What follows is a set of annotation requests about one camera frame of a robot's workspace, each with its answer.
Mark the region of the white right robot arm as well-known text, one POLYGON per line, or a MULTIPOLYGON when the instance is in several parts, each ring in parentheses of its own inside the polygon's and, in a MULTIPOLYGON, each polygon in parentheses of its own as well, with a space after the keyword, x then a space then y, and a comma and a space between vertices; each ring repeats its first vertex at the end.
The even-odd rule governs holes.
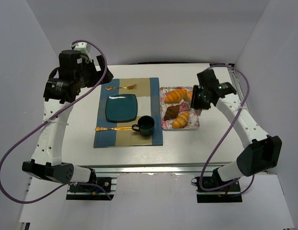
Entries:
POLYGON ((203 182, 201 175, 197 182, 200 190, 220 191, 243 176, 254 176, 276 167, 282 147, 280 137, 269 135, 257 124, 244 108, 246 100, 239 98, 231 83, 220 83, 212 67, 198 73, 197 78, 199 84, 193 87, 191 108, 208 110, 213 105, 230 122, 229 128, 208 158, 213 157, 232 129, 237 133, 244 148, 235 161, 214 169, 208 182, 203 182))

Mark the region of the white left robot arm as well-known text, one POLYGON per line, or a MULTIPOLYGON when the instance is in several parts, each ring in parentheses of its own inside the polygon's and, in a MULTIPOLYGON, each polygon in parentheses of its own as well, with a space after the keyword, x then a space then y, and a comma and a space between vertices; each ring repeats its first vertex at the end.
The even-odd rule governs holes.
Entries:
POLYGON ((59 67, 49 75, 44 89, 45 126, 41 129, 36 149, 30 161, 23 162, 22 170, 29 175, 60 184, 96 184, 95 171, 62 161, 62 143, 68 118, 82 88, 111 82, 112 73, 102 55, 97 56, 101 68, 85 50, 64 50, 59 54, 59 67))

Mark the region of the round bread bun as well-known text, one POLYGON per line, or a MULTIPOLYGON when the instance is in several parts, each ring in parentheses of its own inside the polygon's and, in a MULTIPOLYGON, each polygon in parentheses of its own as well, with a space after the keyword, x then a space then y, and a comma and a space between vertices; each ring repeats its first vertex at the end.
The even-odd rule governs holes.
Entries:
POLYGON ((192 92, 186 92, 185 94, 185 100, 186 101, 191 101, 192 99, 192 92))

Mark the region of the small striped bread roll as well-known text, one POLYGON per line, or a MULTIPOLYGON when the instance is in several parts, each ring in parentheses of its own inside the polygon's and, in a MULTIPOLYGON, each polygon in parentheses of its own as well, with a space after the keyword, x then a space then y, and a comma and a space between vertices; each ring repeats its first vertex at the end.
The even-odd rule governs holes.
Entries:
POLYGON ((180 114, 172 123, 172 128, 177 129, 177 128, 182 128, 185 125, 187 125, 188 120, 190 117, 189 112, 184 112, 180 114))

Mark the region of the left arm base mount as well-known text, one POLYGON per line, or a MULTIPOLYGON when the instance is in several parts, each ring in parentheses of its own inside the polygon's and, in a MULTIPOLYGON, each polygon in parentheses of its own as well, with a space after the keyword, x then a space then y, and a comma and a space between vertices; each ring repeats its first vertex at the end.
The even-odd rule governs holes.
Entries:
POLYGON ((96 173, 96 184, 102 187, 92 185, 74 185, 68 186, 66 200, 79 201, 110 201, 115 194, 118 174, 96 173))

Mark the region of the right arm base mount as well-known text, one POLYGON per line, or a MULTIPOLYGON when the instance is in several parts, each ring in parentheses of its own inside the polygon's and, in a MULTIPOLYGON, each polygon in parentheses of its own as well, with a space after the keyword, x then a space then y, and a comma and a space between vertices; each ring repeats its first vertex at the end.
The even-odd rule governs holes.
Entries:
POLYGON ((191 184, 196 186, 197 203, 212 204, 212 203, 241 203, 242 195, 240 195, 239 182, 225 187, 221 190, 206 192, 199 186, 200 178, 194 177, 191 179, 191 184))

